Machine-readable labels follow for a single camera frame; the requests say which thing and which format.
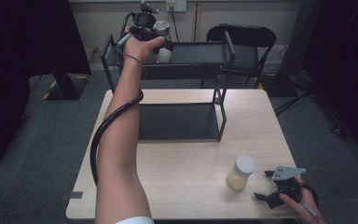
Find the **black wire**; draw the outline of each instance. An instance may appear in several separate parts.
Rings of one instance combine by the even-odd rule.
[[[39,79],[37,80],[37,82],[33,85],[33,87],[30,89],[30,92],[34,90],[34,88],[39,84],[40,80],[42,80],[42,76],[43,75],[40,75],[39,76]]]
[[[172,16],[172,20],[173,20],[173,27],[175,28],[175,33],[176,33],[176,39],[179,41],[179,36],[178,36],[178,32],[176,30],[176,22],[175,22],[175,17],[173,16],[173,7],[170,7],[170,12],[171,12],[171,16]]]
[[[147,71],[146,71],[146,69],[145,69],[145,67],[144,67],[144,64],[141,63],[141,61],[139,61],[137,58],[131,56],[130,54],[124,53],[124,52],[122,51],[121,47],[118,47],[118,48],[117,48],[117,52],[121,54],[121,56],[118,56],[118,58],[122,58],[123,56],[127,56],[127,57],[132,58],[132,59],[135,60],[136,62],[138,62],[138,63],[142,66],[142,70],[143,70],[143,72],[144,72],[144,75],[141,76],[141,78],[147,78]]]
[[[281,58],[284,57],[284,55],[282,56],[282,53],[283,53],[288,47],[289,47],[288,45],[284,46],[284,48],[279,52],[278,55],[279,55]]]
[[[278,108],[274,109],[275,115],[278,117],[283,111],[290,109],[290,108],[294,108],[295,106],[302,104],[304,102],[305,98],[309,95],[310,95],[310,91],[306,91],[303,94],[301,94],[300,96],[298,96],[297,98],[295,98],[283,105],[280,105]],[[304,98],[304,100],[300,104],[296,105],[296,103],[299,100],[301,100],[302,98]]]
[[[134,12],[130,12],[130,13],[124,18],[123,25],[122,25],[122,27],[121,27],[120,35],[123,35],[123,34],[125,33],[125,29],[126,29],[127,22],[128,22],[128,20],[129,20],[129,17],[130,17],[130,16],[134,16],[135,14],[136,14],[136,13],[134,13]]]
[[[315,189],[313,187],[311,187],[310,185],[304,184],[304,183],[301,183],[299,186],[303,189],[307,189],[310,191],[310,193],[312,194],[312,197],[313,197],[313,201],[315,201],[316,206],[319,208],[319,198],[318,198],[318,195],[316,194]]]
[[[120,116],[124,111],[129,109],[131,106],[141,102],[143,99],[144,99],[144,93],[141,90],[139,90],[139,94],[135,99],[127,102],[126,104],[116,109],[112,114],[110,114],[103,121],[103,123],[98,128],[97,132],[94,134],[94,137],[92,138],[92,142],[91,142],[91,147],[89,150],[89,164],[91,166],[92,178],[94,179],[95,185],[97,185],[98,183],[98,172],[97,172],[98,145],[100,143],[101,137],[103,136],[103,133],[118,116]]]

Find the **sleeve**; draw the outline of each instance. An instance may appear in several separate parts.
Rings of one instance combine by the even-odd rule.
[[[119,221],[116,224],[154,224],[150,217],[130,217]]]

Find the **chair backrest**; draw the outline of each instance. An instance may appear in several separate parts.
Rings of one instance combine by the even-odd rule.
[[[231,41],[235,45],[272,48],[277,38],[276,35],[266,27],[222,23],[208,31],[206,40],[222,41],[225,32],[229,33]]]

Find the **black curtain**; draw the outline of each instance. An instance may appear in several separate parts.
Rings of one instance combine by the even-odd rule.
[[[358,0],[324,1],[303,68],[358,139]]]
[[[0,0],[0,159],[29,97],[28,79],[51,73],[90,74],[67,0]]]

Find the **black metal rack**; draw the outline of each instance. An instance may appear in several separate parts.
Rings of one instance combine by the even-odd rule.
[[[108,35],[100,58],[112,93],[115,85],[109,66],[121,71],[118,51]],[[146,79],[215,78],[211,102],[195,104],[140,104],[140,140],[211,140],[220,141],[227,117],[224,100],[227,80],[235,58],[234,47],[226,33],[224,41],[175,43],[168,63],[156,63],[153,55],[144,63]],[[220,87],[220,67],[228,67],[225,86]],[[220,106],[222,123],[218,125],[215,107]]]

